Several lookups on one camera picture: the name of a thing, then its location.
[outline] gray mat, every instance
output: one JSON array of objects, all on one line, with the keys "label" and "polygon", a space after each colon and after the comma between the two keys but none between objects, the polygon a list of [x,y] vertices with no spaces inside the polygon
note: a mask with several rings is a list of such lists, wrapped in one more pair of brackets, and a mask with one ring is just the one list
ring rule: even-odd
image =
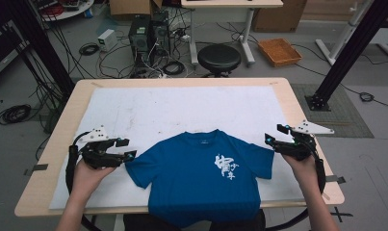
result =
[{"label": "gray mat", "polygon": [[308,108],[305,95],[311,96],[319,85],[291,85],[296,98],[308,121],[333,129],[333,135],[317,135],[320,137],[337,138],[373,138],[371,130],[353,106],[342,87],[338,87],[331,95],[328,105],[330,112],[315,112]]}]

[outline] t-shirt sleeve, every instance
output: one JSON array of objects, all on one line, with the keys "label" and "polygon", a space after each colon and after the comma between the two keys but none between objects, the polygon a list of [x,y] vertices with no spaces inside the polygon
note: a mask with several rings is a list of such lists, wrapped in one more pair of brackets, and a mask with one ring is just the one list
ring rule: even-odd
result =
[{"label": "t-shirt sleeve", "polygon": [[145,189],[161,172],[163,155],[159,142],[125,165],[128,174],[138,187]]},{"label": "t-shirt sleeve", "polygon": [[272,179],[274,151],[233,138],[247,167],[260,178]]}]

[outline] white paper sheet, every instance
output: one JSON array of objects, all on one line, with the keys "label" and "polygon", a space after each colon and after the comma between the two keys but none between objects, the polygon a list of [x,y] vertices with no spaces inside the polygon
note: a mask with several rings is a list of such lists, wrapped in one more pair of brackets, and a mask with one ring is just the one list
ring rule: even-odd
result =
[{"label": "white paper sheet", "polygon": [[[126,147],[109,149],[111,153],[137,150],[140,155],[156,142],[185,131],[220,129],[270,148],[265,145],[265,133],[280,141],[291,140],[276,130],[276,124],[287,123],[272,87],[96,89],[76,136],[104,125],[110,138],[130,140]],[[67,158],[50,209],[63,209],[68,199],[66,163]],[[279,154],[274,156],[272,180],[258,179],[258,184],[262,201],[303,199],[290,167]],[[149,187],[138,188],[121,165],[103,180],[87,207],[146,206],[149,192]]]}]

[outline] black pole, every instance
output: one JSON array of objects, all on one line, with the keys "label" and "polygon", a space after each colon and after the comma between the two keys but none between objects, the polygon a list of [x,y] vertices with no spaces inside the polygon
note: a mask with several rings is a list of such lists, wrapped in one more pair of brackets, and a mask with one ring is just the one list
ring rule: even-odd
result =
[{"label": "black pole", "polygon": [[387,17],[388,0],[375,0],[317,91],[313,96],[306,96],[310,110],[324,110],[327,107],[331,94],[337,89]]},{"label": "black pole", "polygon": [[8,0],[6,4],[7,9],[11,13],[13,23],[37,52],[44,66],[59,87],[63,95],[62,100],[67,102],[74,90],[74,83],[70,79],[49,38],[40,27],[35,17],[35,9],[30,6],[28,0]]}]

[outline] computer tower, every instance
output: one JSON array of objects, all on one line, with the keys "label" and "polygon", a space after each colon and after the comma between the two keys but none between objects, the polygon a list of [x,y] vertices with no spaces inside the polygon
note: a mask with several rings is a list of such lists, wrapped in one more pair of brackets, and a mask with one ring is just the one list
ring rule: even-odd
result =
[{"label": "computer tower", "polygon": [[135,66],[152,66],[155,57],[155,40],[149,14],[135,15],[128,38],[130,39]]},{"label": "computer tower", "polygon": [[170,54],[168,12],[155,12],[152,17],[152,27],[155,41],[158,44],[156,47],[157,55],[167,56]]}]

